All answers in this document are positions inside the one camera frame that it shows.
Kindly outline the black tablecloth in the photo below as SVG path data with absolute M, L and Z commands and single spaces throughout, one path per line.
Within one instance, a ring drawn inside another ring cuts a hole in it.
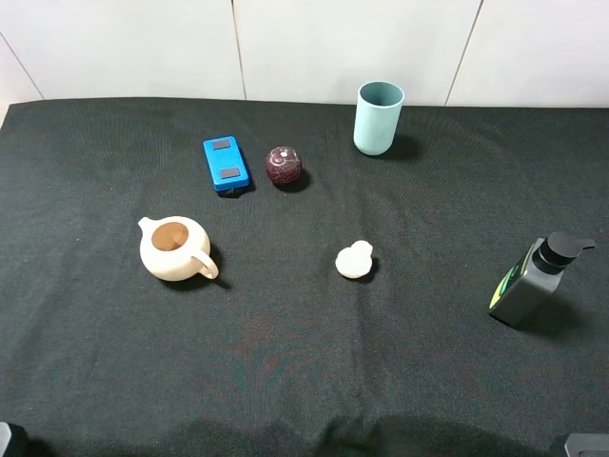
M 28 456 L 541 456 L 608 429 L 608 113 L 18 104 L 1 127 L 1 418 Z M 217 192 L 203 151 L 250 176 Z M 297 191 L 268 153 L 294 148 Z M 169 282 L 138 222 L 199 223 L 219 269 Z M 553 232 L 593 239 L 515 328 L 488 314 Z M 343 277 L 338 253 L 373 247 Z

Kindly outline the dark red carved ball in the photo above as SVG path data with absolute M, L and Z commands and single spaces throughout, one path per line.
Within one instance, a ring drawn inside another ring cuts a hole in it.
M 280 190 L 297 191 L 303 183 L 302 159 L 298 152 L 289 146 L 278 146 L 268 153 L 265 172 L 270 182 Z

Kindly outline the small white gourd figurine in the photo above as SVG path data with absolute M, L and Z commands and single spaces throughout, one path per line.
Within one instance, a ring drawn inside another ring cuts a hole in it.
M 347 279 L 362 278 L 372 269 L 372 253 L 373 247 L 370 243 L 358 240 L 338 253 L 335 267 Z

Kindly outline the light blue plastic cup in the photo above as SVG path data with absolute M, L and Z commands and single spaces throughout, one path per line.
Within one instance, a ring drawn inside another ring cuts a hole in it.
M 353 142 L 359 152 L 378 156 L 390 149 L 403 100 L 403 90 L 389 82 L 371 81 L 359 88 L 353 131 Z

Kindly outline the cream ceramic teapot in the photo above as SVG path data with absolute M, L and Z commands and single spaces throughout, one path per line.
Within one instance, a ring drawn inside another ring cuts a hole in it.
M 143 217 L 139 252 L 144 267 L 158 279 L 177 282 L 201 274 L 208 280 L 219 275 L 210 257 L 210 239 L 204 228 L 184 216 L 160 220 Z

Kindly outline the blue rectangular box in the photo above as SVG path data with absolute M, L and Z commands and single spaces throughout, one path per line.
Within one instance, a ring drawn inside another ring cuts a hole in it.
M 217 192 L 244 189 L 250 185 L 246 162 L 234 136 L 205 140 L 203 151 Z

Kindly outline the grey pump soap bottle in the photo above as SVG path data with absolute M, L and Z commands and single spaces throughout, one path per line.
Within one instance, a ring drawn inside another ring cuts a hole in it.
M 564 232 L 538 238 L 497 285 L 488 314 L 515 328 L 556 291 L 564 270 L 585 250 L 595 247 L 593 239 Z

